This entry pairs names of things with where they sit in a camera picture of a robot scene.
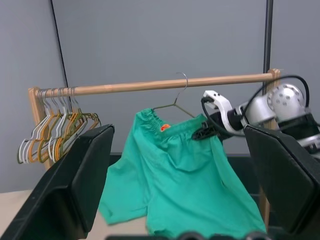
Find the wooden rack frame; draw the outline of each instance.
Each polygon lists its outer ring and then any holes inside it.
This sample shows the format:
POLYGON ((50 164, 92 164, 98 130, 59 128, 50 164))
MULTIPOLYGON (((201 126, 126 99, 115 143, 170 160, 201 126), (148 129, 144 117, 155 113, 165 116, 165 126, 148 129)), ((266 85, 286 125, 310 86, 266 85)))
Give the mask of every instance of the wooden rack frame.
MULTIPOLYGON (((261 73, 261 74, 189 78, 188 88, 200 87, 200 86, 213 86, 213 85, 268 82, 275 78, 278 78, 279 76, 280 76, 280 70, 270 69, 268 73, 261 73)), ((158 89, 174 89, 174 88, 183 88, 185 87, 185 85, 186 85, 185 79, 177 79, 177 80, 121 83, 121 84, 111 84, 111 85, 78 86, 72 92, 75 96, 80 96, 80 95, 158 90, 158 89)), ((274 82, 274 84, 269 85, 267 87, 267 90, 278 85, 279 85, 279 82, 276 81, 274 82)), ((70 88, 64 88, 61 93, 61 96, 68 96, 69 89, 70 88)), ((28 95, 31 103, 33 120, 36 125, 40 123, 41 120, 44 119, 46 116, 44 106, 42 102, 38 100, 38 97, 37 97, 37 93, 39 90, 40 88, 38 87, 33 87, 28 89, 28 95)), ((47 98, 57 97, 58 89, 57 88, 48 89, 45 96, 47 98)), ((276 123, 275 121, 271 121, 265 124, 264 126, 269 129, 274 129, 276 127, 276 123)), ((52 164, 53 164, 52 161, 47 160, 44 163, 44 166, 48 170, 52 166, 52 164)), ((261 214, 262 214, 265 226, 268 229, 270 205, 262 190, 260 190, 259 208, 261 210, 261 214)))

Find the gray wall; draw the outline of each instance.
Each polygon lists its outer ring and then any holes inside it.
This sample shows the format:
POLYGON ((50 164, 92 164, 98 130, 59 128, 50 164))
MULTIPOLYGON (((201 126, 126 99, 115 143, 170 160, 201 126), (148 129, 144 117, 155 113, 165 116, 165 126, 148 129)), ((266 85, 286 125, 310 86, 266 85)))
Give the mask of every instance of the gray wall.
MULTIPOLYGON (((264 0, 53 0, 70 86, 254 74, 263 71, 264 0)), ((205 90, 237 105, 260 83, 188 88, 179 103, 202 112, 205 90)), ((115 125, 112 151, 121 152, 136 112, 173 102, 178 89, 78 97, 83 111, 115 125)), ((158 110, 174 123, 189 118, 158 110)), ((245 140, 225 142, 227 153, 247 153, 245 140)))
POLYGON ((307 81, 312 114, 320 122, 320 1, 275 0, 273 7, 270 65, 307 81))
POLYGON ((0 1, 0 193, 32 189, 45 171, 17 162, 34 122, 28 88, 64 86, 49 0, 0 1))

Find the clothing label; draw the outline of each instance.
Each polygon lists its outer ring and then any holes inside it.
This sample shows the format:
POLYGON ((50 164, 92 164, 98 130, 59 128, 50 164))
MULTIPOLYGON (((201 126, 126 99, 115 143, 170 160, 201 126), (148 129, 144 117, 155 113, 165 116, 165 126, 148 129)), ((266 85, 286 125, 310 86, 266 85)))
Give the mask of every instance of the clothing label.
POLYGON ((163 132, 164 130, 170 128, 171 126, 169 124, 164 124, 162 127, 161 127, 161 132, 163 132))

